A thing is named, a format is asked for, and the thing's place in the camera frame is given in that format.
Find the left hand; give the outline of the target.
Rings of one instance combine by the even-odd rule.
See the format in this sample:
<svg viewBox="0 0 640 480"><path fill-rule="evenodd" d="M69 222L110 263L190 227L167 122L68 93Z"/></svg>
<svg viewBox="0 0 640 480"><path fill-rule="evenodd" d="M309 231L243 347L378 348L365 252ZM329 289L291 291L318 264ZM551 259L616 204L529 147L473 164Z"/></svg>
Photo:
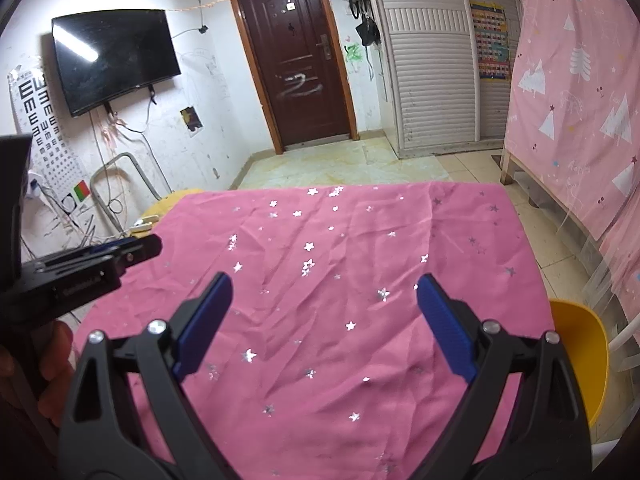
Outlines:
<svg viewBox="0 0 640 480"><path fill-rule="evenodd" d="M61 426L61 420L66 403L66 396L72 383L74 368L70 362L73 350L73 332L62 321L55 321L52 325L52 335L40 359L40 373L47 382L47 388L40 394L37 401L39 413L55 427ZM10 379L15 373L14 359L1 348L1 399L14 408L22 408Z"/></svg>

